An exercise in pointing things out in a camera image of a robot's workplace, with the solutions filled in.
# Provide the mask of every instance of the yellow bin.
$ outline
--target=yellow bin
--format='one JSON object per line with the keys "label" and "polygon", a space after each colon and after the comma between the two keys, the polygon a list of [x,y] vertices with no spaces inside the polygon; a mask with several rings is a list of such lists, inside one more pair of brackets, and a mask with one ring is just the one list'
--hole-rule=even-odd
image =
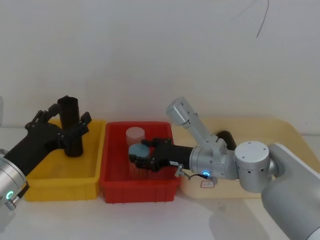
{"label": "yellow bin", "polygon": [[[50,121],[61,126],[59,119]],[[94,200],[99,195],[99,177],[106,122],[92,120],[83,139],[83,155],[68,157],[64,150],[51,152],[28,176],[27,201]]]}

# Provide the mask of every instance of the blue led light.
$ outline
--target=blue led light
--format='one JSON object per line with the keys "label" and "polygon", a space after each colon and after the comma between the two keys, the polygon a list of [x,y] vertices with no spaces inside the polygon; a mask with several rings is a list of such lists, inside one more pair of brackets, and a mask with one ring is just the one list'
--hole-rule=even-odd
{"label": "blue led light", "polygon": [[14,195],[14,191],[9,191],[9,192],[6,194],[6,199],[10,199],[13,195]]}

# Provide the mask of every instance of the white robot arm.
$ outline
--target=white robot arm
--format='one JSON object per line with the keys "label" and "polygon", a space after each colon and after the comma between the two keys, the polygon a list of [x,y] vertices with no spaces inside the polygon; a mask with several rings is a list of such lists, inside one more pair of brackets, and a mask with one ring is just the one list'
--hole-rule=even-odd
{"label": "white robot arm", "polygon": [[261,193],[264,208],[291,240],[320,240],[319,175],[289,149],[247,141],[228,150],[183,97],[173,101],[166,113],[192,134],[198,146],[177,146],[170,139],[143,140],[155,150],[150,159],[129,156],[138,168],[177,167],[177,175],[187,175],[183,169],[188,169],[215,183],[216,178],[239,179],[246,191]]}

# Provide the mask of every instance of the blue disc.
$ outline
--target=blue disc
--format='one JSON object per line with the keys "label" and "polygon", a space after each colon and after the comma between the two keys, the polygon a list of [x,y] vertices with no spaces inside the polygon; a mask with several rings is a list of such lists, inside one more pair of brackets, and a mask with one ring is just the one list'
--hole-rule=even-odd
{"label": "blue disc", "polygon": [[129,147],[129,154],[137,157],[147,158],[149,156],[149,147],[141,143],[133,144]]}

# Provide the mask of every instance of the sticker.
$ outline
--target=sticker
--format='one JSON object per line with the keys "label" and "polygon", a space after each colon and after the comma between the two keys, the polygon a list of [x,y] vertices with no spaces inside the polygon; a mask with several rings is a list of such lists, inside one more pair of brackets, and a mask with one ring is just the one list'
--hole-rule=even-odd
{"label": "sticker", "polygon": [[169,161],[169,163],[174,166],[179,166],[179,163],[177,163],[176,161]]}
{"label": "sticker", "polygon": [[202,181],[200,188],[202,189],[213,189],[216,185],[212,181]]}

